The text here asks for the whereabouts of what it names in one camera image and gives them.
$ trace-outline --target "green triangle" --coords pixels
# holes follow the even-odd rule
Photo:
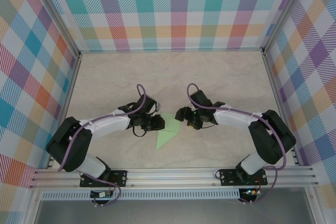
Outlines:
[[[162,145],[164,145],[177,134],[178,132],[158,131],[156,139],[156,149],[159,149]]]
[[[175,119],[175,115],[171,113],[162,113],[161,117],[164,119],[163,131],[179,132],[180,122]]]

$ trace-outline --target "plaid backdrop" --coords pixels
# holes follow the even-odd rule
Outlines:
[[[272,33],[272,31],[273,31],[274,25],[277,23],[279,17],[280,17],[281,14],[282,14],[282,11],[284,10],[284,7],[285,7],[286,4],[287,4],[287,1],[288,1],[288,0],[282,0],[282,1],[281,1],[281,4],[279,5],[278,10],[277,10],[276,14],[275,14],[274,17],[273,17],[272,23],[270,24],[270,26],[269,26],[269,28],[268,28],[268,30],[267,30],[267,33],[266,33],[266,35],[265,35],[265,37],[264,37],[264,39],[263,39],[263,41],[262,41],[262,43],[261,43],[261,47],[264,47],[264,46],[265,46],[265,44],[266,44],[266,42],[267,42],[269,36],[271,35],[271,33]]]
[[[40,0],[0,0],[0,223],[18,223],[75,57]]]
[[[78,46],[91,51],[259,48],[281,8],[281,0],[54,2]]]
[[[325,211],[336,220],[336,0],[299,0],[269,60]]]

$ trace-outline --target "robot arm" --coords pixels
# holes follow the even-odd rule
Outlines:
[[[267,126],[258,118],[236,112],[234,109],[230,110],[230,106],[222,102],[212,104],[202,90],[193,93],[191,98],[202,106],[221,107],[226,108],[226,110],[184,107],[178,110],[175,119],[179,121],[186,119],[188,126],[196,130],[202,129],[204,122],[210,122],[215,125],[234,126],[251,134],[256,152],[248,155],[236,166],[236,176],[241,181],[246,182],[254,178],[254,175],[264,166],[268,164],[274,165],[282,158],[282,152],[275,136],[270,133]],[[296,140],[275,111],[268,110],[265,113],[254,113],[254,115],[267,120],[271,127],[275,129],[286,152],[293,148]]]
[[[145,132],[164,129],[164,120],[160,115],[155,115],[155,112],[160,109],[160,104],[148,95],[144,105],[136,113],[114,116],[126,114],[139,108],[143,96],[137,102],[119,107],[109,114],[111,116],[102,116],[96,121],[93,119],[78,121],[73,117],[66,118],[48,143],[47,152],[61,164],[74,133],[89,122],[74,139],[63,168],[67,172],[77,170],[94,178],[108,181],[111,171],[108,165],[101,159],[87,154],[91,141],[114,131],[127,130],[136,126],[140,126]]]

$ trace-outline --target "table surface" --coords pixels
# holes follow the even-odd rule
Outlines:
[[[213,103],[251,112],[277,111],[258,51],[125,52],[83,56],[67,116],[95,118],[136,101],[137,83],[161,103],[160,112],[175,114],[190,106],[190,82]],[[236,166],[255,151],[249,133],[231,126],[197,131],[183,122],[179,134],[158,150],[156,137],[157,132],[142,138],[131,129],[113,132],[91,142],[88,153],[113,168],[183,168]],[[287,157],[287,164],[294,165],[290,152]]]

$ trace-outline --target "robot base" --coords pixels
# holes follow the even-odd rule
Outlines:
[[[127,171],[126,170],[111,170],[110,168],[107,168],[104,173],[99,177],[100,180],[112,182],[120,187],[126,186],[126,180],[127,180]],[[80,187],[109,187],[109,185],[105,183],[101,183],[98,181],[95,181],[85,174],[81,175]]]
[[[219,179],[221,186],[266,186],[267,185],[267,177],[265,170],[260,169],[257,171],[251,179],[241,180],[237,176],[236,169],[220,169],[219,171]]]

